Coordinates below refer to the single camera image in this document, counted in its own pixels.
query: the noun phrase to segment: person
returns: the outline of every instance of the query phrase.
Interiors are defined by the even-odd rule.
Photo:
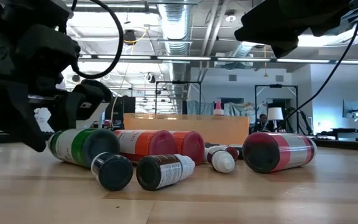
[[[274,124],[267,121],[267,115],[259,115],[259,119],[255,122],[253,133],[258,131],[273,131]]]

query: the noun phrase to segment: wooden table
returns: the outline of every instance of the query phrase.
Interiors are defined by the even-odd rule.
[[[49,151],[0,145],[0,223],[358,224],[358,151],[320,149],[311,164],[270,175],[244,161],[226,175],[205,164],[157,192],[135,177],[107,192],[90,171]]]

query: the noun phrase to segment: lamp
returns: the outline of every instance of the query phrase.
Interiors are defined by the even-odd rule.
[[[269,108],[267,111],[267,119],[273,121],[274,129],[277,128],[277,121],[284,120],[281,108]]]

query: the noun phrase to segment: white lampshade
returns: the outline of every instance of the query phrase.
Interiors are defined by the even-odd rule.
[[[273,120],[283,120],[283,111],[281,108],[269,108],[267,111],[267,119],[269,121]]]

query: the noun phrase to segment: white bottle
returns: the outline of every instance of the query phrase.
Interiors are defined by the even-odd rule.
[[[234,170],[235,164],[231,154],[226,151],[215,152],[212,157],[212,167],[218,172],[230,173]]]

